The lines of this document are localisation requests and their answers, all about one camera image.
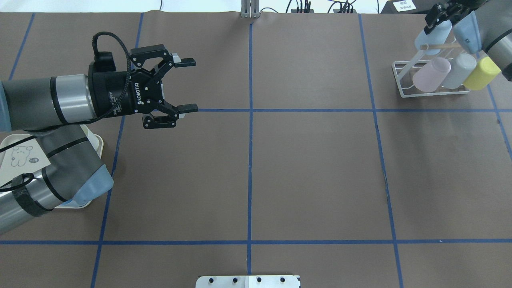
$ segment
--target barcode sticker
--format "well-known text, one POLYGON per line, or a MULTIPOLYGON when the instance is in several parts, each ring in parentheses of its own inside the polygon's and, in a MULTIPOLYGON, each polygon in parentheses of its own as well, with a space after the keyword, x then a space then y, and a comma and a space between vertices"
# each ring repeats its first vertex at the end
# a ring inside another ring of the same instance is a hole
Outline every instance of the barcode sticker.
POLYGON ((393 5, 395 5, 395 8, 398 12, 416 9, 416 6, 414 6, 412 0, 402 0, 398 2, 393 2, 393 5))

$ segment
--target robotic arm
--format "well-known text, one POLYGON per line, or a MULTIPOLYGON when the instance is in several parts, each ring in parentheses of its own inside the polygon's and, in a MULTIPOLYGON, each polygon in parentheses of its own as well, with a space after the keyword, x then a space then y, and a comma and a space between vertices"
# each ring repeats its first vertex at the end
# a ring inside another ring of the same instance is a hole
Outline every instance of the robotic arm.
POLYGON ((96 34, 93 49, 95 58, 88 76, 0 82, 0 131, 29 132, 51 163, 35 173, 19 175, 0 188, 0 234, 69 199, 85 204, 112 187, 110 173, 78 124, 141 113, 145 129, 172 128, 185 113, 198 111, 196 104, 175 107, 167 103, 162 86, 162 78, 172 67, 195 66, 194 59, 181 59, 164 45, 128 53, 122 41, 110 32, 96 34), (111 52, 97 50, 101 35, 112 36, 121 44, 127 71, 116 71, 111 52), (162 60, 151 70, 143 68, 151 58, 162 60), (154 116, 154 110, 165 115, 154 116))
POLYGON ((483 50, 512 81, 512 1, 448 0, 437 3, 426 15, 423 29, 430 34, 450 20, 459 44, 469 53, 483 50))

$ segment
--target cartoon bear print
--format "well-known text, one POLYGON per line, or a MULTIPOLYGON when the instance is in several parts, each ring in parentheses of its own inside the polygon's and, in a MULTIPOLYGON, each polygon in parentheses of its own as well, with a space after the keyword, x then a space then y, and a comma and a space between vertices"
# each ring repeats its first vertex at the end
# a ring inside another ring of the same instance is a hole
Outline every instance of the cartoon bear print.
POLYGON ((30 150, 32 150, 32 146, 16 146, 12 149, 12 162, 11 166, 23 166, 27 163, 27 159, 30 155, 30 150))

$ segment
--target brown table surface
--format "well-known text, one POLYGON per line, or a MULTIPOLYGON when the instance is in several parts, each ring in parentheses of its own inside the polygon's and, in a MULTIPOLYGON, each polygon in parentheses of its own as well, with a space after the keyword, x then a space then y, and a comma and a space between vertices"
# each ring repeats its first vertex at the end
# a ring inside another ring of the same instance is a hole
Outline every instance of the brown table surface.
POLYGON ((512 85, 400 98, 391 64, 414 55, 421 15, 239 17, 0 14, 2 80, 87 73, 106 30, 195 58, 164 91, 201 108, 174 129, 90 125, 112 192, 0 236, 0 287, 510 285, 512 85))

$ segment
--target yellow cup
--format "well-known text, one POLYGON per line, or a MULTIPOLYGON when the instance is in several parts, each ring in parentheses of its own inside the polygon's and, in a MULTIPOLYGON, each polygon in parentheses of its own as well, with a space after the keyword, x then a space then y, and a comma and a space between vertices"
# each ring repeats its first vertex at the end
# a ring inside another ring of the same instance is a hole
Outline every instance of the yellow cup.
POLYGON ((478 61, 477 67, 464 80, 463 84, 471 90, 482 90, 500 72, 500 68, 489 57, 485 57, 478 61))

